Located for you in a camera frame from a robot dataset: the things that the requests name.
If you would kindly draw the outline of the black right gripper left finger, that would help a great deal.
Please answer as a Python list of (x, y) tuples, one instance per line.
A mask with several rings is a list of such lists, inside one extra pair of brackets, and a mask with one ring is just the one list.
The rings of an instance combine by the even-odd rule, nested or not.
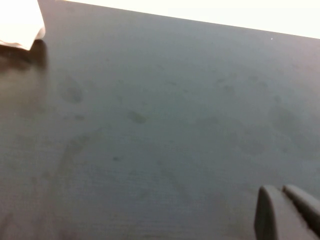
[(257, 240), (318, 240), (293, 202), (282, 189), (272, 185), (259, 188), (254, 217)]

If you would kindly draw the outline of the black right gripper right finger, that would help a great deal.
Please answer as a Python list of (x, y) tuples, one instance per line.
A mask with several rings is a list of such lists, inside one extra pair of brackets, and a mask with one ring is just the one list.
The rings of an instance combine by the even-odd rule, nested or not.
[(295, 185), (284, 185), (284, 194), (292, 201), (308, 227), (320, 234), (320, 200)]

